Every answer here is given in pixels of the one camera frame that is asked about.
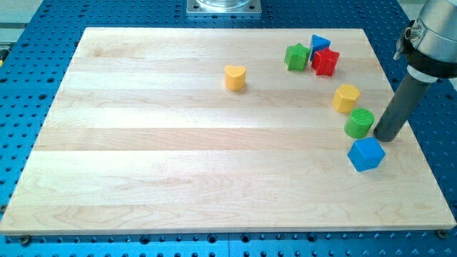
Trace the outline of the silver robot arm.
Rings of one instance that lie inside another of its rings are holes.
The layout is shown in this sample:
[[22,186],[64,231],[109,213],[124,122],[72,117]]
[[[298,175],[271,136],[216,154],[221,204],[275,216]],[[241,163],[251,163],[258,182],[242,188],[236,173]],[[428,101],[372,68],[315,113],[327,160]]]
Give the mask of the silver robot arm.
[[428,0],[403,30],[394,59],[402,55],[410,76],[424,83],[456,77],[456,0]]

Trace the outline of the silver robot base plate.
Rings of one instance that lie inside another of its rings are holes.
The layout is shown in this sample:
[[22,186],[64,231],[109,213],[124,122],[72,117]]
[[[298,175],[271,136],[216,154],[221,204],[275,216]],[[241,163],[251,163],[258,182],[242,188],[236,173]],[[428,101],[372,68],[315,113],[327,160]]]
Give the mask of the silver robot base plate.
[[261,0],[187,0],[189,16],[260,16]]

